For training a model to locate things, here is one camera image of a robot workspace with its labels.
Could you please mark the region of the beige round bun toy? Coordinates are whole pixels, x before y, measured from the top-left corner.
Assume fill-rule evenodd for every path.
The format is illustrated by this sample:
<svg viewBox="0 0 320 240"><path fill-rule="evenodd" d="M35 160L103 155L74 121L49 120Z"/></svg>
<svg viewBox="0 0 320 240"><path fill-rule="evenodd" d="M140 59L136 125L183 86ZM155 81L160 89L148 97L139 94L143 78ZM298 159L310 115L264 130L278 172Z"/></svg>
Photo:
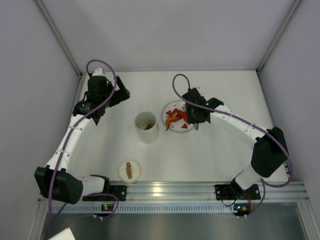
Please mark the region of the beige round bun toy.
<svg viewBox="0 0 320 240"><path fill-rule="evenodd" d="M140 127L141 130L147 130L147 128L148 128L148 125L142 125L142 126Z"/></svg>

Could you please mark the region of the metal serving tongs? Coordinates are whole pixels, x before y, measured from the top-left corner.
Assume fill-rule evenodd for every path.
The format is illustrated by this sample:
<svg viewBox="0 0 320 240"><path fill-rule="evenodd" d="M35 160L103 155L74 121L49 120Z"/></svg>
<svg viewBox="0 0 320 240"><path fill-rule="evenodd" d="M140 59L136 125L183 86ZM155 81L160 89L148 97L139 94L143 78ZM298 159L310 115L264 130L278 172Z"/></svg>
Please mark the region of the metal serving tongs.
<svg viewBox="0 0 320 240"><path fill-rule="evenodd" d="M194 109L192 107L188 107L187 104L185 104L185 112L186 112L186 115L187 115L187 123L190 124L190 125L193 125L193 128L194 130L198 131L199 130L199 124L196 122L190 122L190 120L194 120L195 117L193 115L194 113Z"/></svg>

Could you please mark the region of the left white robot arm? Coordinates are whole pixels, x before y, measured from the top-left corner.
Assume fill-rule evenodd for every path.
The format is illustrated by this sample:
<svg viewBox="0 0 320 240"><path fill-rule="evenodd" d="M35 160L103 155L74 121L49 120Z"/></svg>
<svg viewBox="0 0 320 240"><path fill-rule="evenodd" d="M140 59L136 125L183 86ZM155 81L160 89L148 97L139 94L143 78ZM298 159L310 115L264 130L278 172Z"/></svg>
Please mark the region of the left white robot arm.
<svg viewBox="0 0 320 240"><path fill-rule="evenodd" d="M111 192L108 177L91 174L76 178L72 170L106 108L129 98L130 92L119 76L115 77L115 83L111 83L101 68L89 75L87 91L74 106L69 127L59 147L44 167L35 170L34 177L44 198L74 205L80 199L92 199Z"/></svg>

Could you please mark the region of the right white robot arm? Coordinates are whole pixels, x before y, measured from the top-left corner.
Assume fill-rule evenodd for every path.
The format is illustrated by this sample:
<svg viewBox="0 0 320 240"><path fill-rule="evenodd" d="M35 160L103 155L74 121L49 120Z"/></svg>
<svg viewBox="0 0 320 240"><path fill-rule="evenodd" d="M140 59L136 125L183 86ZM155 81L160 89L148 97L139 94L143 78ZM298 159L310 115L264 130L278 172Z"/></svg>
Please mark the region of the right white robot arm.
<svg viewBox="0 0 320 240"><path fill-rule="evenodd" d="M249 165L230 183L230 191L241 198L256 182L269 178L288 159L288 148L283 131L267 129L250 123L231 111L221 100L206 100L196 88L188 89L181 97L186 103L189 124L208 122L226 130L251 150Z"/></svg>

